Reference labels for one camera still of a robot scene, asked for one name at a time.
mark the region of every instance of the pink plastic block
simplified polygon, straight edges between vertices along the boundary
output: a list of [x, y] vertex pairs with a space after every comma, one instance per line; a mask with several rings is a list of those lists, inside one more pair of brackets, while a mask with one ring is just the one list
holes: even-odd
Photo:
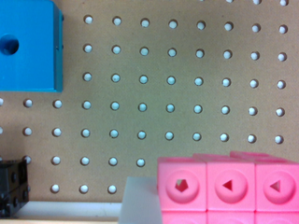
[[255, 224], [299, 224], [299, 213], [256, 213]]
[[254, 212], [207, 212], [208, 224], [254, 224]]
[[298, 212], [299, 163], [273, 156], [247, 160], [255, 163], [256, 210]]
[[206, 164], [194, 158], [159, 158], [162, 211], [206, 211]]
[[206, 162], [207, 210], [254, 211], [254, 163], [222, 155], [194, 154]]
[[163, 224], [206, 224], [206, 212], [162, 212]]

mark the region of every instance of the pegboard hole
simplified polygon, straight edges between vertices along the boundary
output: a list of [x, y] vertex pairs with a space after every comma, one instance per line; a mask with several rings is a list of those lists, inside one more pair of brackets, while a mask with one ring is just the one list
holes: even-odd
[[229, 138], [230, 137], [229, 137], [229, 135], [227, 133], [222, 133], [221, 137], [220, 137], [220, 139], [221, 139], [222, 142], [227, 142], [229, 140]]
[[110, 137], [111, 138], [117, 138], [119, 136], [119, 132], [115, 129], [110, 131]]
[[176, 29], [178, 27], [178, 22], [176, 20], [171, 20], [168, 25], [171, 29]]
[[138, 166], [138, 167], [144, 167], [145, 165], [146, 165], [146, 161], [144, 160], [144, 159], [138, 159], [137, 161], [136, 161], [136, 165]]
[[249, 143], [255, 143], [256, 142], [256, 136], [254, 134], [250, 134], [247, 140], [248, 140]]
[[281, 61], [281, 62], [285, 62], [287, 60], [288, 56], [286, 53], [284, 52], [281, 52], [279, 55], [278, 55], [278, 59]]
[[173, 140], [174, 137], [175, 137], [174, 134], [171, 133], [171, 132], [167, 132], [167, 133], [165, 134], [165, 138], [166, 138], [166, 140], [168, 140], [168, 141]]
[[86, 15], [84, 17], [84, 21], [86, 24], [92, 24], [93, 23], [93, 17], [91, 15]]
[[55, 156], [55, 157], [53, 157], [53, 158], [51, 159], [51, 163], [52, 163], [53, 165], [59, 165], [60, 162], [61, 162], [61, 159], [60, 159], [60, 157], [58, 157], [58, 156]]
[[168, 77], [167, 78], [167, 83], [169, 85], [174, 85], [176, 83], [176, 79], [174, 77]]
[[251, 53], [250, 57], [253, 61], [257, 61], [260, 59], [260, 53], [258, 51], [254, 51]]
[[194, 133], [192, 139], [196, 142], [202, 139], [202, 135], [200, 133]]
[[51, 191], [52, 193], [58, 193], [58, 192], [59, 192], [59, 186], [58, 186], [58, 185], [52, 185], [52, 186], [50, 187], [50, 191]]
[[120, 80], [121, 80], [121, 77], [119, 74], [113, 74], [112, 77], [111, 77], [111, 80], [114, 82], [114, 83], [118, 83]]
[[226, 77], [223, 81], [222, 81], [222, 86], [223, 87], [229, 87], [231, 85], [232, 81], [230, 78]]
[[84, 75], [83, 75], [83, 80], [84, 81], [91, 81], [92, 80], [92, 78], [93, 78], [93, 76], [92, 76], [92, 74], [90, 74], [90, 73], [85, 73]]
[[142, 56], [147, 56], [149, 53], [150, 53], [150, 51], [149, 51], [149, 49], [146, 48], [146, 47], [143, 47], [143, 48], [140, 49], [140, 54], [141, 54]]
[[149, 81], [149, 78], [145, 75], [142, 75], [140, 78], [139, 78], [139, 81], [141, 84], [146, 84], [148, 81]]
[[3, 35], [0, 39], [0, 51], [5, 55], [13, 55], [19, 49], [19, 40], [14, 35]]
[[277, 144], [282, 144], [283, 141], [284, 141], [284, 139], [283, 139], [283, 137], [281, 135], [278, 135], [278, 136], [275, 137], [275, 142]]
[[197, 22], [197, 28], [198, 28], [199, 30], [205, 30], [205, 28], [206, 28], [206, 23], [205, 23], [204, 21], [199, 21], [199, 22]]
[[120, 104], [118, 102], [112, 102], [110, 107], [111, 107], [112, 110], [115, 111], [115, 110], [118, 110], [120, 108]]
[[119, 54], [119, 53], [121, 53], [121, 47], [118, 46], [118, 45], [113, 46], [113, 47], [112, 47], [112, 52], [113, 52], [114, 54]]
[[22, 130], [22, 133], [25, 135], [25, 136], [30, 136], [32, 134], [32, 130], [31, 128], [24, 128]]
[[85, 51], [85, 53], [90, 53], [93, 51], [93, 46], [91, 44], [86, 44], [84, 45], [83, 50]]
[[88, 186], [87, 185], [82, 185], [82, 186], [80, 186], [80, 188], [78, 189], [78, 191], [81, 194], [86, 194], [88, 192]]
[[112, 20], [113, 24], [116, 26], [121, 25], [121, 17], [114, 17]]
[[137, 137], [140, 139], [140, 140], [143, 140], [147, 137], [147, 134], [144, 132], [144, 131], [140, 131], [138, 134], [137, 134]]
[[252, 31], [254, 33], [259, 33], [261, 31], [261, 25], [259, 23], [255, 23], [252, 26]]
[[227, 114], [229, 114], [230, 111], [231, 111], [231, 109], [230, 109], [230, 107], [229, 107], [228, 105], [223, 106], [222, 109], [221, 109], [221, 113], [222, 113], [223, 115], [227, 115]]
[[88, 110], [92, 107], [92, 103], [89, 102], [89, 101], [84, 101], [83, 104], [82, 104], [82, 107], [83, 107], [83, 109]]
[[63, 133], [62, 130], [59, 129], [59, 128], [55, 128], [52, 131], [52, 134], [53, 134], [54, 137], [59, 137], [60, 135], [62, 135], [62, 133]]
[[201, 85], [203, 85], [203, 83], [204, 83], [204, 80], [201, 77], [197, 77], [194, 81], [194, 84], [196, 86], [201, 86]]
[[168, 50], [168, 55], [169, 55], [169, 57], [175, 57], [177, 55], [177, 50], [176, 49], [169, 49]]
[[117, 164], [118, 164], [118, 159], [116, 159], [115, 157], [109, 159], [110, 166], [116, 166]]
[[174, 106], [174, 105], [167, 105], [167, 106], [166, 106], [166, 111], [167, 111], [168, 113], [172, 113], [172, 112], [174, 112], [174, 111], [175, 111], [175, 106]]
[[278, 82], [278, 88], [279, 88], [280, 90], [286, 88], [286, 82], [285, 82], [284, 80], [280, 80], [280, 81]]
[[286, 25], [281, 25], [279, 26], [279, 32], [284, 35], [284, 34], [287, 34], [288, 33], [288, 26]]
[[282, 117], [282, 116], [284, 116], [284, 114], [285, 114], [284, 108], [280, 107], [277, 109], [277, 116]]
[[87, 157], [82, 157], [80, 163], [83, 166], [87, 166], [90, 163], [90, 159], [88, 159]]
[[144, 111], [146, 111], [148, 109], [148, 106], [146, 105], [146, 104], [144, 104], [144, 103], [142, 103], [142, 104], [140, 104], [139, 106], [138, 106], [138, 110], [140, 111], [140, 112], [144, 112]]
[[144, 18], [141, 20], [140, 25], [144, 28], [148, 28], [150, 26], [150, 20], [147, 18]]
[[260, 5], [262, 3], [262, 0], [253, 0], [253, 4]]
[[34, 103], [32, 102], [31, 99], [26, 99], [26, 100], [24, 100], [23, 104], [25, 107], [30, 108], [33, 106]]
[[205, 51], [203, 49], [198, 49], [196, 51], [196, 57], [197, 58], [204, 58], [204, 56], [205, 56]]
[[282, 7], [285, 7], [285, 6], [287, 6], [289, 4], [289, 0], [280, 0], [280, 5], [282, 6]]
[[81, 131], [81, 135], [82, 135], [82, 137], [84, 137], [84, 138], [88, 138], [88, 137], [91, 135], [91, 131], [89, 131], [88, 129], [83, 129], [83, 130]]
[[203, 111], [203, 107], [201, 107], [200, 105], [196, 105], [194, 107], [194, 113], [195, 114], [200, 114]]
[[259, 81], [257, 79], [253, 79], [251, 82], [250, 82], [250, 86], [255, 89], [259, 86]]
[[231, 21], [228, 21], [228, 22], [225, 23], [224, 29], [226, 31], [231, 31], [231, 30], [234, 29], [234, 24]]
[[257, 113], [258, 113], [258, 109], [256, 107], [253, 106], [249, 109], [250, 115], [255, 116], [255, 115], [257, 115]]
[[53, 106], [55, 109], [59, 109], [63, 106], [63, 102], [61, 100], [55, 100], [53, 101]]
[[233, 53], [231, 50], [227, 49], [223, 52], [224, 59], [231, 59], [233, 57]]
[[32, 161], [32, 159], [31, 159], [30, 156], [24, 156], [22, 159], [23, 159], [24, 161], [26, 161], [27, 164], [30, 164], [31, 161]]
[[110, 185], [107, 190], [108, 190], [109, 194], [115, 194], [117, 191], [117, 189], [114, 185]]

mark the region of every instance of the pegboard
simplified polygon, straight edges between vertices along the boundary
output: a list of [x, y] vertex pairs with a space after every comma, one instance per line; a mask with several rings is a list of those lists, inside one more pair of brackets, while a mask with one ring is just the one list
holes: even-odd
[[120, 202], [126, 177], [156, 175], [160, 156], [246, 150], [299, 161], [299, 1], [55, 2], [64, 13], [63, 93], [0, 94], [0, 155], [31, 158], [30, 200]]

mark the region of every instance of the white surface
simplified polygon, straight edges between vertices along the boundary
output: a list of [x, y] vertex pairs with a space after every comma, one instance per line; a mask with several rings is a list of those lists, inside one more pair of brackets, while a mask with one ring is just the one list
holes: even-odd
[[84, 109], [90, 109], [92, 107], [92, 103], [89, 101], [85, 101], [82, 105]]
[[196, 113], [196, 114], [201, 113], [202, 110], [203, 110], [203, 108], [202, 108], [200, 105], [196, 105], [196, 106], [194, 107], [194, 113]]
[[16, 217], [118, 217], [121, 203], [29, 202]]
[[138, 133], [138, 138], [139, 139], [145, 139], [146, 137], [147, 137], [147, 134], [145, 132], [141, 131], [141, 132]]
[[141, 111], [141, 112], [144, 112], [148, 109], [147, 105], [146, 104], [140, 104], [138, 109]]
[[177, 26], [178, 26], [178, 23], [177, 23], [176, 21], [170, 21], [170, 22], [169, 22], [169, 27], [170, 27], [171, 29], [176, 29]]
[[90, 81], [90, 80], [92, 80], [92, 78], [93, 78], [93, 76], [90, 73], [86, 73], [83, 76], [84, 81]]
[[54, 101], [53, 105], [56, 109], [59, 109], [63, 106], [63, 102], [61, 100], [56, 100], [56, 101]]
[[83, 157], [80, 162], [82, 165], [88, 165], [90, 163], [90, 159]]
[[177, 55], [177, 51], [176, 51], [175, 49], [170, 49], [170, 50], [168, 51], [168, 55], [169, 55], [170, 57], [175, 57], [175, 56]]
[[115, 54], [119, 54], [119, 53], [121, 53], [121, 47], [120, 46], [114, 46], [112, 51]]
[[90, 52], [92, 52], [92, 50], [93, 50], [92, 45], [85, 45], [85, 47], [84, 47], [84, 51], [85, 51], [86, 53], [90, 53]]
[[111, 136], [112, 138], [116, 138], [116, 137], [119, 136], [119, 132], [118, 132], [117, 130], [111, 130], [111, 132], [110, 132], [110, 136]]
[[119, 224], [163, 224], [156, 177], [127, 178]]
[[111, 109], [113, 109], [113, 110], [118, 110], [120, 108], [120, 104], [119, 103], [117, 103], [117, 102], [113, 102], [112, 104], [111, 104]]
[[146, 84], [149, 81], [149, 79], [147, 76], [141, 76], [139, 81], [141, 84]]
[[203, 85], [203, 82], [204, 82], [204, 80], [201, 77], [197, 77], [194, 81], [194, 84], [196, 86], [201, 86], [201, 85]]
[[169, 78], [167, 79], [167, 83], [168, 83], [169, 85], [174, 85], [174, 84], [176, 83], [176, 79], [175, 79], [174, 77], [169, 77]]
[[147, 56], [149, 54], [149, 50], [147, 48], [142, 48], [140, 53], [142, 56]]
[[171, 132], [168, 132], [168, 133], [165, 134], [165, 138], [167, 140], [172, 140], [172, 139], [174, 139], [174, 134], [171, 133]]
[[167, 105], [166, 111], [169, 113], [172, 113], [175, 111], [175, 106], [174, 105]]

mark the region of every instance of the blue plastic block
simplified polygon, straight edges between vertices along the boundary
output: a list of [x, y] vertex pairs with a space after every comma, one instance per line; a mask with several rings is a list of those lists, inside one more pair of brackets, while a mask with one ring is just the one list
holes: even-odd
[[63, 14], [49, 0], [0, 0], [0, 91], [63, 90]]

